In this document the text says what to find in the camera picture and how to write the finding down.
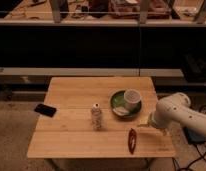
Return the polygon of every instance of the black smartphone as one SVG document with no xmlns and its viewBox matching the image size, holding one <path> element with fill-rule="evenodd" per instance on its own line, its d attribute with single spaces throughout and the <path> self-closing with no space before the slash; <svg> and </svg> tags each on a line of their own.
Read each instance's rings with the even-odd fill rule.
<svg viewBox="0 0 206 171">
<path fill-rule="evenodd" d="M 36 106 L 34 111 L 45 116 L 53 117 L 57 109 L 55 107 L 51 107 L 40 103 Z"/>
</svg>

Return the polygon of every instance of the red chili pepper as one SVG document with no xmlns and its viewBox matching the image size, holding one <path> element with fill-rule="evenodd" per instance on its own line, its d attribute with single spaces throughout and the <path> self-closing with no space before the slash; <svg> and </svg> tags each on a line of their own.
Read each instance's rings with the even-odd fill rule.
<svg viewBox="0 0 206 171">
<path fill-rule="evenodd" d="M 128 148 L 131 154 L 134 153 L 136 147 L 137 133 L 131 128 L 128 134 Z"/>
</svg>

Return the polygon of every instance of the green saucer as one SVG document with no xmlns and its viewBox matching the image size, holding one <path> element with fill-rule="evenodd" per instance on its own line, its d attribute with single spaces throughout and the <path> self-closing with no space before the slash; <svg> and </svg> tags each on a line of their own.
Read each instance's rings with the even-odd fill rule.
<svg viewBox="0 0 206 171">
<path fill-rule="evenodd" d="M 142 107 L 141 101 L 137 104 L 136 108 L 133 111 L 129 112 L 128 114 L 120 114 L 119 112 L 114 110 L 117 107 L 124 107 L 125 106 L 124 93 L 125 93 L 125 90 L 121 90 L 121 91 L 116 92 L 111 97 L 110 105 L 111 105 L 113 113 L 120 118 L 132 118 L 132 117 L 137 116 L 137 114 L 139 113 L 139 111 L 141 110 L 141 107 Z"/>
</svg>

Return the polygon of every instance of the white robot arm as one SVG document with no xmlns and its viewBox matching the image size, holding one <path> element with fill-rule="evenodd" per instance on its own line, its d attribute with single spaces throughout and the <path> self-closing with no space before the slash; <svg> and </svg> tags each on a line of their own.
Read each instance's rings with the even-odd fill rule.
<svg viewBox="0 0 206 171">
<path fill-rule="evenodd" d="M 148 122 L 155 128 L 165 129 L 171 121 L 176 121 L 206 137 L 206 115 L 190 109 L 190 105 L 184 93 L 164 97 L 158 101 Z"/>
</svg>

